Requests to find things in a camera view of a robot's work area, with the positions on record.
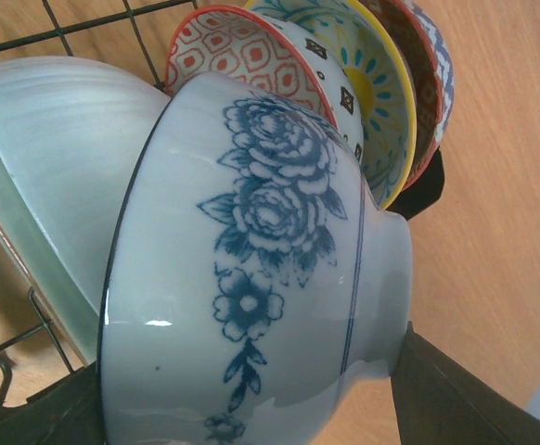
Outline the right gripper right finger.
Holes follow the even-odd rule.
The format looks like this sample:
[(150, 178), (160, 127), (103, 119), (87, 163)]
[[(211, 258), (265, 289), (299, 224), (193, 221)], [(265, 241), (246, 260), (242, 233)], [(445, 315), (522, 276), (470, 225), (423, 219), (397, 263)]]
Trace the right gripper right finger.
[(540, 444), (540, 420), (484, 384), (409, 324), (391, 377), (400, 441)]

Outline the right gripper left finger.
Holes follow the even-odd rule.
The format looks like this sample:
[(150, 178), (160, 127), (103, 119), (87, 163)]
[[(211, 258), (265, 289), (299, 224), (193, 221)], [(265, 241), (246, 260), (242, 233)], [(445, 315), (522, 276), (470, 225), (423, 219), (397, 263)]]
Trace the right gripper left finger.
[(0, 444), (104, 444), (106, 442), (91, 364), (7, 408), (0, 402)]

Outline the dark bottom bowl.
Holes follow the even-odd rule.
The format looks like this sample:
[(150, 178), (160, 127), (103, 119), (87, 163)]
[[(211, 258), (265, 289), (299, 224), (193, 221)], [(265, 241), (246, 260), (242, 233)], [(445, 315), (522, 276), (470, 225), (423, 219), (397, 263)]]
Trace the dark bottom bowl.
[(348, 145), (278, 95), (207, 72), (156, 121), (104, 284), (109, 444), (307, 444), (398, 362), (406, 219)]

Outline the brown rimmed bowl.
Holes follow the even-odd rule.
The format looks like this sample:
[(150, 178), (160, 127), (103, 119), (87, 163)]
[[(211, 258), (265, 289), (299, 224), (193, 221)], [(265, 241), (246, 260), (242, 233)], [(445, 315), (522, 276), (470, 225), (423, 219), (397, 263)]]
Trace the brown rimmed bowl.
[(0, 241), (84, 362), (123, 197), (168, 102), (94, 60), (0, 62)]

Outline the blue white patterned bowl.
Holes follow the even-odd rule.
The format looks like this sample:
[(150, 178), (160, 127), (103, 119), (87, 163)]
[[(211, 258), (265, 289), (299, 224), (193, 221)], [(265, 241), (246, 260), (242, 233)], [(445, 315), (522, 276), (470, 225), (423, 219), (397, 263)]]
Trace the blue white patterned bowl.
[(416, 150), (405, 187), (425, 171), (440, 147), (455, 98), (455, 74), (446, 42), (432, 18), (414, 1), (365, 1), (405, 59), (417, 108)]

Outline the yellow rimmed sun bowl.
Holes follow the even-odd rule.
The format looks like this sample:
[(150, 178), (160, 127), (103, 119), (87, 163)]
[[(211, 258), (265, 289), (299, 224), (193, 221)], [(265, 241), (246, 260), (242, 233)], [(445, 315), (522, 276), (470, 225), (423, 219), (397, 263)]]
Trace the yellow rimmed sun bowl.
[(413, 85), (391, 36), (359, 1), (249, 1), (245, 7), (307, 30), (340, 63), (359, 101), (361, 160), (378, 205), (387, 209), (409, 176), (417, 141)]

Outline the black wire dish rack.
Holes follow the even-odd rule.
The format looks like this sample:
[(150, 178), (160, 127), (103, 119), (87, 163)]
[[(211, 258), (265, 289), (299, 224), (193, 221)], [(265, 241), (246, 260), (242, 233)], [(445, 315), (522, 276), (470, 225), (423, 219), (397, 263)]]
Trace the black wire dish rack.
[(194, 10), (171, 43), (163, 89), (95, 60), (0, 63), (0, 230), (86, 359), (122, 197), (163, 107), (208, 71), (260, 89), (224, 113), (230, 143), (213, 165), (231, 185), (199, 203), (223, 227), (214, 248), (250, 292), (228, 288), (220, 322), (240, 349), (224, 374), (229, 410), (263, 386), (256, 341), (278, 305), (262, 279), (304, 286), (333, 263), (332, 219), (344, 219), (324, 135), (300, 136), (289, 106), (330, 122), (390, 206), (423, 173), (443, 137), (454, 80), (444, 43), (410, 1), (250, 1)]

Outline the red rimmed dotted bowl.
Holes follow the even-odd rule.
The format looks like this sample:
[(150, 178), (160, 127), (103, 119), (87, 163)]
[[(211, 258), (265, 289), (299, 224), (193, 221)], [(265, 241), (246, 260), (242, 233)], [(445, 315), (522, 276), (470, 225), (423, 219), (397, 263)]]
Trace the red rimmed dotted bowl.
[(164, 91), (195, 75), (222, 73), (282, 95), (329, 121), (356, 157), (364, 150), (361, 109), (351, 81), (327, 46), (303, 28), (241, 6), (192, 11), (176, 27)]

